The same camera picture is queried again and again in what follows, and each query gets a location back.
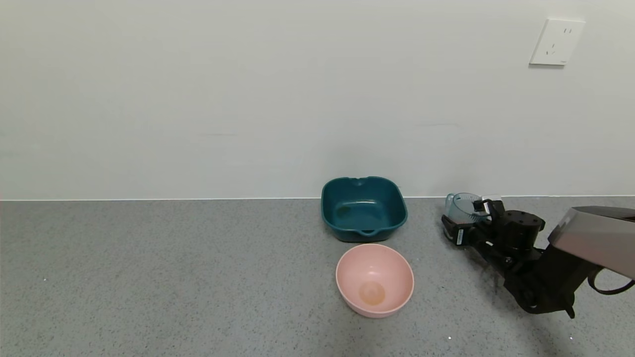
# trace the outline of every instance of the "teal square basin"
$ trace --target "teal square basin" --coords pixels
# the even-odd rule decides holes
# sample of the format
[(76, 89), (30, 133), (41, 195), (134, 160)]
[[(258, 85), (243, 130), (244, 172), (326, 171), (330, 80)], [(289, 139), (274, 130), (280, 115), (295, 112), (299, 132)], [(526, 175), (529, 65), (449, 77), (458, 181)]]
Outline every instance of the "teal square basin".
[(340, 177), (322, 189), (322, 219), (345, 242), (388, 239), (408, 218), (397, 185), (383, 177)]

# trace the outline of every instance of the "gray countertop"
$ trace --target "gray countertop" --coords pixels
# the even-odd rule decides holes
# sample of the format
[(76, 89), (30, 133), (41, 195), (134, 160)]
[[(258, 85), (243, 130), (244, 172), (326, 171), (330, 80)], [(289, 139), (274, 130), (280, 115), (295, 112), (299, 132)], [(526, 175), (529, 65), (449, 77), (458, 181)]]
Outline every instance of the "gray countertop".
[[(635, 289), (605, 297), (584, 283), (574, 320), (527, 314), (476, 253), (443, 238), (442, 199), (406, 204), (382, 244), (411, 264), (415, 291), (373, 320), (340, 297), (335, 266), (354, 244), (330, 234), (316, 199), (3, 202), (1, 355), (634, 356)], [(505, 205), (547, 221), (544, 247), (570, 206), (635, 198)]]

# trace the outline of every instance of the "measuring cup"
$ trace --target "measuring cup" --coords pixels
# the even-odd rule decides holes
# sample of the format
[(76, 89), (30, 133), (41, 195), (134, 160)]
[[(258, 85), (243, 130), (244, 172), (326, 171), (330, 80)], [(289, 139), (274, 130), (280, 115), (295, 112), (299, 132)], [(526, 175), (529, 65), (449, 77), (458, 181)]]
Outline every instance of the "measuring cup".
[(476, 223), (487, 219), (486, 212), (474, 211), (473, 203), (481, 196), (461, 192), (451, 193), (445, 197), (445, 215), (456, 224)]

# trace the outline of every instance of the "black cable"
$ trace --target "black cable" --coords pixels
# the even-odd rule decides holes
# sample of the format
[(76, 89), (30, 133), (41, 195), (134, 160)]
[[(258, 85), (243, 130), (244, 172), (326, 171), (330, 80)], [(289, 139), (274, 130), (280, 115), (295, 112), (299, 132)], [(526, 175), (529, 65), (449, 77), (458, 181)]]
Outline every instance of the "black cable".
[(604, 268), (600, 267), (599, 269), (594, 270), (593, 272), (591, 272), (589, 274), (589, 277), (587, 278), (587, 282), (589, 282), (589, 286), (593, 288), (593, 290), (599, 292), (602, 295), (617, 295), (619, 293), (623, 293), (626, 290), (630, 289), (633, 287), (633, 285), (635, 285), (635, 280), (631, 280), (629, 283), (627, 283), (626, 285), (622, 286), (621, 288), (617, 288), (617, 289), (613, 289), (613, 290), (600, 290), (598, 288), (596, 288), (595, 286), (595, 279), (598, 276), (599, 272), (601, 272)]

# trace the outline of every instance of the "electrical socket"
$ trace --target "electrical socket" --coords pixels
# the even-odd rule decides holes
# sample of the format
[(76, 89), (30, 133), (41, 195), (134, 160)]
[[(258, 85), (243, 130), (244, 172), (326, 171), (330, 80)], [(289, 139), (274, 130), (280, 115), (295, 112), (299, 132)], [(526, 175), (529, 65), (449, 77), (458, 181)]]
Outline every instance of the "electrical socket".
[(547, 19), (530, 64), (566, 65), (586, 22)]

